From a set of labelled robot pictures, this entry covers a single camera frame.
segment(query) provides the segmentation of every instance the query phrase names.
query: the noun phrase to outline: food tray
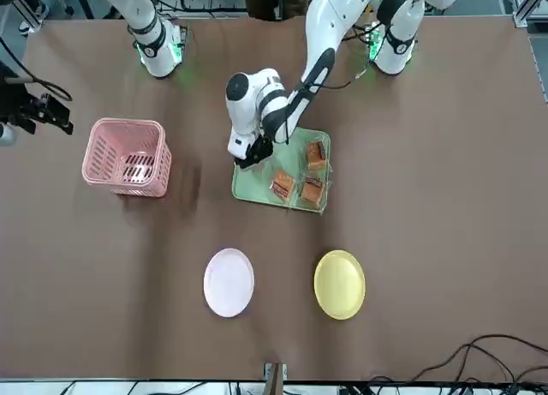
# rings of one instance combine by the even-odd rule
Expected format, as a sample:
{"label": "food tray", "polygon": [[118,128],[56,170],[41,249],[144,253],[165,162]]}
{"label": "food tray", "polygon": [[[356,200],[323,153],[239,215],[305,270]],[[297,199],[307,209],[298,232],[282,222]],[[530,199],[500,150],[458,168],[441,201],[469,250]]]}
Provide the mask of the food tray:
{"label": "food tray", "polygon": [[[331,138],[325,132],[313,129],[295,129],[295,132],[289,139],[289,145],[274,144],[274,153],[271,157],[245,171],[242,171],[239,166],[235,165],[232,176],[232,195],[238,200],[247,200],[259,204],[281,206],[309,212],[323,212],[323,207],[316,209],[299,199],[301,182],[307,174],[306,147],[307,143],[311,141],[324,142],[327,168],[322,171],[314,171],[312,174],[325,183],[326,190],[321,202],[325,206],[330,186]],[[284,203],[270,189],[272,172],[277,168],[282,168],[296,180],[295,189],[289,203]]]}

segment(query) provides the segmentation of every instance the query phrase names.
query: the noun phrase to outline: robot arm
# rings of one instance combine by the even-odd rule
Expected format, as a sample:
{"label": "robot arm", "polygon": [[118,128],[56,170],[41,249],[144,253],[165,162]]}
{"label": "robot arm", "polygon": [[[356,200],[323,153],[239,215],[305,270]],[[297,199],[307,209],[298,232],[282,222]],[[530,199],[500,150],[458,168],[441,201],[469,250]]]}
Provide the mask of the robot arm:
{"label": "robot arm", "polygon": [[164,78],[181,62],[181,29],[161,18],[151,0],[107,0],[128,22],[148,72]]}
{"label": "robot arm", "polygon": [[[285,142],[293,134],[303,111],[333,69],[344,35],[368,3],[369,0],[311,2],[306,18],[307,66],[289,98],[275,69],[232,76],[226,91],[233,124],[229,152],[242,168],[270,156],[271,149],[265,147],[271,147],[272,141]],[[265,137],[261,135],[261,125]]]}
{"label": "robot arm", "polygon": [[[383,42],[374,59],[387,74],[401,72],[410,59],[424,16],[425,0],[313,0],[307,12],[307,66],[286,98],[276,70],[233,75],[226,92],[232,121],[229,152],[241,168],[272,154],[272,142],[287,142],[304,110],[331,72],[344,34],[371,1],[382,24]],[[439,9],[455,0],[426,0]]]}

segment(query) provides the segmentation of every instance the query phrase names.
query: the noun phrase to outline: metal frame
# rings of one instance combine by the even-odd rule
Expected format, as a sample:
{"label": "metal frame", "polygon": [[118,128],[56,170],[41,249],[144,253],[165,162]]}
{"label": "metal frame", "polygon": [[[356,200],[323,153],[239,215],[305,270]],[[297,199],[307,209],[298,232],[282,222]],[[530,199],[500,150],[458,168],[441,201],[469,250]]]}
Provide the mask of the metal frame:
{"label": "metal frame", "polygon": [[534,12],[539,6],[542,0],[523,0],[523,2],[517,8],[514,13],[514,22],[517,27],[526,27],[527,18]]}
{"label": "metal frame", "polygon": [[40,29],[42,22],[39,21],[36,14],[34,14],[34,11],[31,10],[31,7],[28,6],[28,3],[26,3],[25,0],[14,0],[12,4],[23,20],[28,24],[31,32],[36,32]]}
{"label": "metal frame", "polygon": [[6,21],[8,20],[9,7],[11,5],[0,6],[0,37],[3,34],[3,29],[6,27]]}
{"label": "metal frame", "polygon": [[82,9],[84,10],[84,14],[86,14],[86,18],[88,20],[92,20],[95,17],[93,16],[92,8],[89,6],[89,2],[87,0],[78,0],[80,3]]}
{"label": "metal frame", "polygon": [[74,14],[74,9],[71,6],[67,5],[67,3],[65,3],[65,0],[59,0],[59,3],[63,7],[63,10],[65,11],[65,14],[70,15],[70,16],[72,16]]}

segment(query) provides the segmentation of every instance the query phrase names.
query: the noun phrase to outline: pink basket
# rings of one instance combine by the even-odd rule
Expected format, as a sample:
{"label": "pink basket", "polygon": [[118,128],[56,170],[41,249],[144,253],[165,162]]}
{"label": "pink basket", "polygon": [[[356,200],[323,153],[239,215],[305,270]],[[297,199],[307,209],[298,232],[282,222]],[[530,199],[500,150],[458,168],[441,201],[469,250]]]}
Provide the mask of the pink basket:
{"label": "pink basket", "polygon": [[159,123],[103,118],[93,125],[82,176],[116,194],[159,197],[168,188],[170,167],[171,153]]}

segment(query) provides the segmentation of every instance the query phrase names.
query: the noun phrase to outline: bread slice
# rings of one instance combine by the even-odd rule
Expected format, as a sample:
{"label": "bread slice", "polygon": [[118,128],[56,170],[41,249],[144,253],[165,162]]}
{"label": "bread slice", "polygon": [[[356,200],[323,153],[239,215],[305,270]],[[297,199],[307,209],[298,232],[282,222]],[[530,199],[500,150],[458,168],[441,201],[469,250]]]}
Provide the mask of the bread slice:
{"label": "bread slice", "polygon": [[325,148],[322,141],[308,142],[307,162],[308,169],[312,171],[323,170],[327,166]]}
{"label": "bread slice", "polygon": [[295,187],[295,179],[284,170],[276,170],[272,178],[271,189],[281,200],[287,202]]}
{"label": "bread slice", "polygon": [[322,196],[324,195],[324,189],[325,184],[318,178],[306,177],[305,183],[302,186],[301,199],[319,208]]}

